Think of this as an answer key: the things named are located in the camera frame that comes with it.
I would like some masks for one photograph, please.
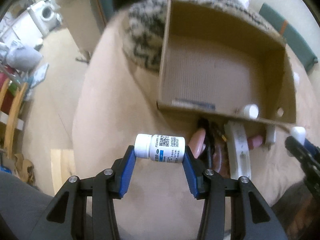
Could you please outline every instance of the white plastic bottle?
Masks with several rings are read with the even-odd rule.
[[[183,137],[138,134],[134,143],[136,157],[163,163],[182,163],[185,150]]]

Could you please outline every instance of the blue gripper pad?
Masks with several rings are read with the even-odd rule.
[[[134,165],[136,164],[136,155],[134,154],[134,148],[132,147],[131,152],[125,156],[125,166],[122,171],[121,180],[120,180],[120,188],[119,188],[119,196],[122,198],[124,194],[127,193],[130,179],[133,173]]]
[[[315,157],[317,154],[317,148],[309,142],[307,139],[304,142],[304,147],[311,153],[312,157]]]
[[[192,168],[190,157],[187,152],[185,152],[184,154],[182,165],[183,165],[184,173],[186,174],[190,192],[196,198],[199,196],[199,191],[197,187],[197,178],[196,178],[195,171]]]

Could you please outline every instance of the white bottle cap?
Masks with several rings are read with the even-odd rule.
[[[138,158],[149,159],[149,149],[151,143],[151,134],[140,133],[136,137],[134,143],[134,154]]]
[[[252,104],[252,105],[246,105],[243,108],[243,115],[247,118],[250,119],[257,119],[259,115],[259,108],[257,105]]]
[[[295,138],[299,143],[304,145],[306,140],[306,129],[301,126],[295,126],[291,128],[290,134]]]

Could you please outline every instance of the white container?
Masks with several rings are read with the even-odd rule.
[[[306,129],[301,126],[295,126],[291,128],[290,135],[293,136],[299,143],[304,145],[306,141]]]
[[[138,134],[134,143],[136,157],[156,162],[182,163],[185,150],[183,137]]]
[[[246,105],[238,111],[238,114],[250,119],[257,119],[259,115],[259,108],[255,104]]]
[[[246,176],[251,179],[251,164],[247,135],[243,123],[228,121],[224,125],[226,133],[230,176],[238,179]]]

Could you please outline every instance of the cardboard box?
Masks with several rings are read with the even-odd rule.
[[[237,109],[256,104],[257,122],[295,123],[285,42],[227,12],[170,0],[157,103],[160,110],[241,119]]]

